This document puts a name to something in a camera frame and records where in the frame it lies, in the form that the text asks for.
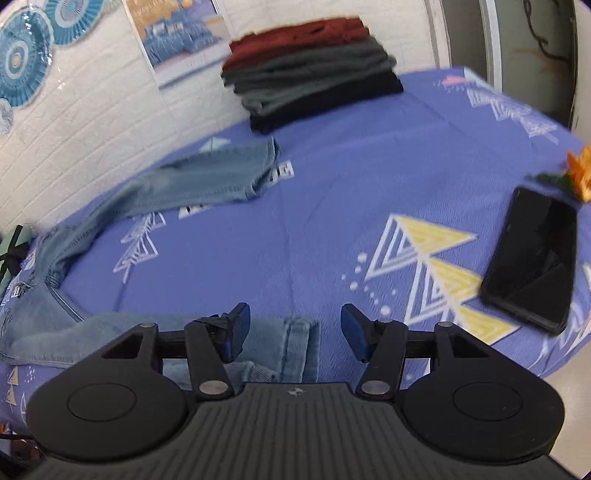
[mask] black smartphone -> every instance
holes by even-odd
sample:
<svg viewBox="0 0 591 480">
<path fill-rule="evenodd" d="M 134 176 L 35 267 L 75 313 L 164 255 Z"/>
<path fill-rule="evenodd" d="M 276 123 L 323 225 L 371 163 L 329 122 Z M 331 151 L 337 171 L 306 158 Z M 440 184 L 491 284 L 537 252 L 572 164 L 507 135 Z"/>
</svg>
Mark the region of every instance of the black smartphone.
<svg viewBox="0 0 591 480">
<path fill-rule="evenodd" d="M 569 316 L 576 255 L 576 210 L 519 187 L 480 297 L 485 304 L 558 334 Z"/>
</svg>

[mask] light blue jeans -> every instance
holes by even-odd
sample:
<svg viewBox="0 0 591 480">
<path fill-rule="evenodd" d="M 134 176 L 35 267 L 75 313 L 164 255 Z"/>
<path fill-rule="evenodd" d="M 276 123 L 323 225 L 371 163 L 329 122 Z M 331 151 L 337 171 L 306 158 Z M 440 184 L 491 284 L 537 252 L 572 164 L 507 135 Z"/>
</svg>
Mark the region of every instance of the light blue jeans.
<svg viewBox="0 0 591 480">
<path fill-rule="evenodd" d="M 124 312 L 90 316 L 59 287 L 76 259 L 112 222 L 186 205 L 253 199 L 277 167 L 278 155 L 271 139 L 168 163 L 125 183 L 77 225 L 58 226 L 37 246 L 26 290 L 0 314 L 0 359 L 13 365 L 67 367 L 141 322 L 170 331 L 201 317 L 199 312 L 193 317 Z M 319 337 L 315 320 L 252 320 L 242 354 L 227 366 L 230 379 L 235 385 L 315 381 Z M 164 373 L 181 386 L 190 385 L 186 361 L 166 362 Z"/>
</svg>

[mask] metal screw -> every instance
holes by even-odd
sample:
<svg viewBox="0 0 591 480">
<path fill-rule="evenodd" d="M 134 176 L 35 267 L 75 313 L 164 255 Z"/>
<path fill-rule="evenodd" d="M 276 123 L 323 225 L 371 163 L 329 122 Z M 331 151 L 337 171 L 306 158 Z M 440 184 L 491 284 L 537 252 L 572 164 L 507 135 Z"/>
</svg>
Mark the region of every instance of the metal screw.
<svg viewBox="0 0 591 480">
<path fill-rule="evenodd" d="M 384 395 L 390 391 L 390 385 L 381 380 L 369 380 L 361 385 L 361 391 L 367 395 Z"/>
<path fill-rule="evenodd" d="M 199 385 L 201 393 L 206 395 L 221 395 L 228 390 L 228 384 L 221 380 L 207 380 Z"/>
</svg>

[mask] orange artificial flower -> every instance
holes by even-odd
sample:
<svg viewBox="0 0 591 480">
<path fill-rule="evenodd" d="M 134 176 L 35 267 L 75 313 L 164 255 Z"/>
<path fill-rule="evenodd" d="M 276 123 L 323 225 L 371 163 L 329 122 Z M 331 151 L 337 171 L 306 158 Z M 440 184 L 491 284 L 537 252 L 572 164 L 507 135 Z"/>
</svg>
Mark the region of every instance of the orange artificial flower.
<svg viewBox="0 0 591 480">
<path fill-rule="evenodd" d="M 579 157 L 572 152 L 567 155 L 569 168 L 566 174 L 581 202 L 591 202 L 591 147 L 585 146 Z"/>
</svg>

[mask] white wall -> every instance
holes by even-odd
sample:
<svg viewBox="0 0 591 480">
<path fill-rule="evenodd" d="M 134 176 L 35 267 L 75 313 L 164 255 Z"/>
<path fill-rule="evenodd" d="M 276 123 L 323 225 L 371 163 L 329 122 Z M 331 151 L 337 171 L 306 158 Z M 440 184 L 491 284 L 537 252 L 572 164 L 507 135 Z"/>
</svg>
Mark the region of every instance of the white wall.
<svg viewBox="0 0 591 480">
<path fill-rule="evenodd" d="M 449 65 L 439 0 L 216 3 L 235 37 L 360 15 L 398 59 L 397 73 L 434 67 L 438 55 L 441 66 Z M 15 1 L 0 24 L 23 5 Z M 123 8 L 105 15 L 78 43 L 56 47 L 41 92 L 15 110 L 15 126 L 0 136 L 0 231 L 18 222 L 42 232 L 171 150 L 246 118 L 219 70 L 158 90 Z"/>
<path fill-rule="evenodd" d="M 591 144 L 591 9 L 574 0 L 577 21 L 578 67 L 574 93 L 573 132 Z"/>
</svg>

